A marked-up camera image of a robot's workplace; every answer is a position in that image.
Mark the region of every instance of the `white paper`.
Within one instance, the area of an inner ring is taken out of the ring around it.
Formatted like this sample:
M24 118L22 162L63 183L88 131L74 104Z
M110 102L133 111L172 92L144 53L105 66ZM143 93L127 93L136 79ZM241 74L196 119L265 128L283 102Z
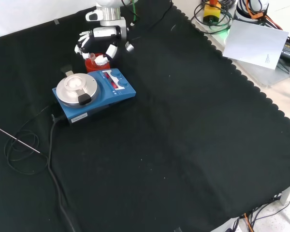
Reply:
M234 20L224 57L275 69L288 32Z

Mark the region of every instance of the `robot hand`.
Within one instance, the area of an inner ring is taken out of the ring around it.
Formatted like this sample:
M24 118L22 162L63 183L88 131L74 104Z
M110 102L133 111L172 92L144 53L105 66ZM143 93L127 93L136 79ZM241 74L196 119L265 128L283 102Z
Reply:
M86 44L88 43L88 41L90 41L90 42L93 41L97 36L95 36L94 32L90 31L90 30L80 33L80 36L81 36L81 38L78 40L78 43L75 46L74 51L75 51L75 53L81 54L84 59L88 59L89 52L86 49ZM111 44L108 47L105 55L98 56L95 59L96 64L103 65L103 64L106 64L107 62L109 62L110 60L112 60L116 55L117 49L118 49L118 47L117 47L116 43Z
M79 34L81 37L79 38L77 45L75 46L75 53L79 53L83 56L84 59L89 58L89 52L84 48L86 43L92 39L93 32L92 31L84 31Z

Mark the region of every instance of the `black cloth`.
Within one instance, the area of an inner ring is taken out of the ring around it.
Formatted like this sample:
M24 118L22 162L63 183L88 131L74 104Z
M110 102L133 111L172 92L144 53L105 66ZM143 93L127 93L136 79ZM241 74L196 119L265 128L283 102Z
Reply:
M135 51L120 45L111 64L136 97L55 131L53 167L84 232L207 232L290 186L290 120L175 7L148 30L168 6L137 3ZM85 71L73 49L80 32L99 25L85 13L0 38L0 127L16 132L51 104L62 66ZM43 152L50 114L27 126ZM67 231L50 176L11 170L6 139L0 133L0 231Z

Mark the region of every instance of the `white table surface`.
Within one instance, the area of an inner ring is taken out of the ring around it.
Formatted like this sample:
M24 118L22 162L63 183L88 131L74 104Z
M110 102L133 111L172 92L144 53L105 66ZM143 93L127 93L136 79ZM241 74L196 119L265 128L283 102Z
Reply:
M173 3L179 10L185 13L188 18L192 18L193 11L200 3L200 0L173 0ZM290 32L290 0L269 0L269 3L269 16L285 31ZM198 23L195 25L199 29L204 30ZM218 50L223 51L224 47L218 43L213 36L207 35L207 37L212 41L212 44L215 45ZM290 78L287 78L286 80L281 81L270 88L264 88L253 81L251 75L245 72L236 61L233 63L243 75L247 76L247 78L252 81L255 86L258 86L261 89L261 92L265 93L267 97L278 106L279 110L283 111L285 116L290 119Z

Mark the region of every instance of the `label sticker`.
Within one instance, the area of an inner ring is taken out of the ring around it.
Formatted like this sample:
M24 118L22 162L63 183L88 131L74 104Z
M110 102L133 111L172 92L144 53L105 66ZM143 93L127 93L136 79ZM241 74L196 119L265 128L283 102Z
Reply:
M76 121L78 121L78 120L83 119L84 117L87 117L87 116L88 116L88 114L87 114L87 113L84 113L84 114L82 114L82 115L80 115L80 116L77 116L77 117L75 117L75 118L72 118L72 119L71 119L71 122L74 123L74 122L76 122Z

